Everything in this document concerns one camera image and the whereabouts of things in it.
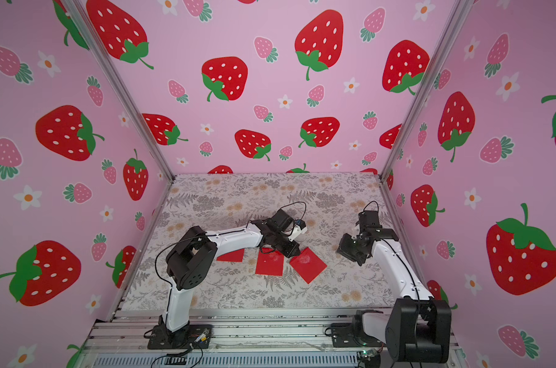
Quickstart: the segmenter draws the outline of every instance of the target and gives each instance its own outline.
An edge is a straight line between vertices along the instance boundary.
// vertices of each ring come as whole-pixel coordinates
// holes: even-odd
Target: pink strawberry
[[[376,128],[377,123],[378,123],[378,118],[376,117],[376,113],[374,113],[374,111],[368,111],[364,115],[364,122],[362,123],[364,128],[368,130],[372,130]]]
[[[267,38],[256,37],[253,44],[255,45],[257,56],[260,58],[266,59],[268,63],[278,60],[278,51],[273,47],[272,41]]]
[[[92,198],[92,191],[83,183],[79,182],[75,185],[69,184],[63,192],[65,199],[70,202],[82,204]]]
[[[102,101],[104,100],[104,94],[102,90],[100,90],[100,84],[98,80],[94,78],[93,75],[88,77],[88,94],[90,98],[94,102],[94,104],[98,107],[102,106]]]
[[[106,236],[100,233],[96,235],[94,245],[92,245],[92,258],[94,258],[94,262],[100,261],[104,253],[106,253]]]
[[[110,184],[114,184],[117,181],[117,169],[112,166],[112,161],[105,159],[102,161],[102,170],[104,171],[104,178]]]
[[[309,98],[307,98],[307,105],[310,107],[318,106],[318,103],[325,97],[325,87],[318,85],[309,91]]]
[[[495,41],[486,57],[488,64],[485,66],[485,77],[490,78],[500,70],[500,63],[507,57],[507,54],[509,54],[509,34],[503,33]]]
[[[202,142],[200,144],[200,154],[208,157],[213,153],[213,145],[210,142]]]
[[[261,106],[261,105],[253,106],[253,112],[255,113],[255,117],[257,117],[259,120],[263,120],[265,122],[270,122],[274,120],[274,115],[272,115],[270,110],[265,106]]]
[[[515,143],[508,136],[500,139],[494,137],[491,139],[482,150],[480,150],[480,159],[490,164],[496,164],[501,158],[506,159],[513,153]]]
[[[517,356],[525,357],[527,354],[531,359],[539,357],[539,346],[525,331],[518,331],[517,328],[506,324],[497,330],[497,334],[503,344],[507,345]]]
[[[17,82],[29,84],[32,82],[32,71],[28,65],[21,63],[18,56],[9,49],[0,46],[0,71]]]

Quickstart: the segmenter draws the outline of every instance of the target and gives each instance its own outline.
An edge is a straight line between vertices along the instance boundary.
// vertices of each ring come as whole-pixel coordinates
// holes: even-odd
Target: pink wallpaper
[[[164,191],[86,48],[58,3],[0,1],[0,367],[70,367]]]
[[[556,367],[556,1],[474,4],[434,87],[391,190],[428,286],[470,367]]]
[[[88,0],[86,10],[174,172],[374,172],[453,3]]]

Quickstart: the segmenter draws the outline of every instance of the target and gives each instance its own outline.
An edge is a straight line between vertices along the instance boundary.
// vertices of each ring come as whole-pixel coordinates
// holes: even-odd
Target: red card
[[[270,248],[264,248],[264,252],[272,252]],[[284,256],[279,251],[269,254],[257,252],[257,266],[255,273],[258,275],[282,276],[284,272]]]
[[[239,249],[234,252],[226,253],[217,257],[217,261],[224,261],[224,262],[243,262],[243,254],[245,253],[245,249]]]
[[[307,284],[310,284],[327,268],[325,262],[321,261],[311,248],[306,248],[299,256],[292,258],[290,266],[298,272]]]

